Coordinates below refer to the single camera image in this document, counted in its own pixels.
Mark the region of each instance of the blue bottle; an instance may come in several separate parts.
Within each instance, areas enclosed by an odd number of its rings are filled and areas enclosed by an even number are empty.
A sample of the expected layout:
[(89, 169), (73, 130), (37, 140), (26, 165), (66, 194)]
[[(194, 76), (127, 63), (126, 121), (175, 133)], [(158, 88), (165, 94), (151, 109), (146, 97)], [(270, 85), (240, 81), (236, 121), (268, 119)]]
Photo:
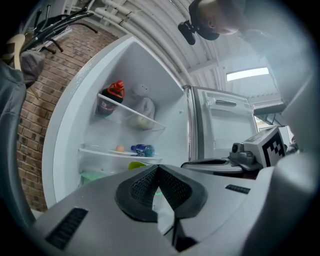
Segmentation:
[(137, 152), (139, 157), (152, 158), (155, 155), (155, 149), (151, 145), (137, 144), (131, 146), (131, 150)]

